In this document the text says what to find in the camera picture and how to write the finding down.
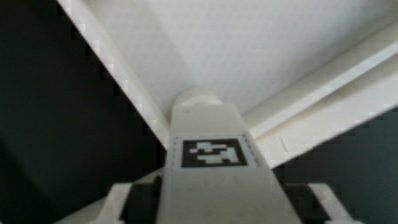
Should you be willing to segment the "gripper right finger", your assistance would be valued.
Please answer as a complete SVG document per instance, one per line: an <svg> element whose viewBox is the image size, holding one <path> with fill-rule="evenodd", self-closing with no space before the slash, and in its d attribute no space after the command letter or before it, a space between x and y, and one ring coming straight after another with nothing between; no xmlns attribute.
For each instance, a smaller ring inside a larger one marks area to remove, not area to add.
<svg viewBox="0 0 398 224"><path fill-rule="evenodd" d="M308 186L329 215L329 220L324 224L363 224L363 222L352 218L329 185L325 183L309 183Z"/></svg>

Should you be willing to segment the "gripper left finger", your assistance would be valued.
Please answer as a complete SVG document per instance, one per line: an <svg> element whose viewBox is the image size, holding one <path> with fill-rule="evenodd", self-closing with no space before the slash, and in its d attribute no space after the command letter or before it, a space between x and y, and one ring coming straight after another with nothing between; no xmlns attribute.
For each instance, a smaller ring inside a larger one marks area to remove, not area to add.
<svg viewBox="0 0 398 224"><path fill-rule="evenodd" d="M125 221L121 220L121 213L130 189L130 183L119 183L112 186L95 224L125 224Z"/></svg>

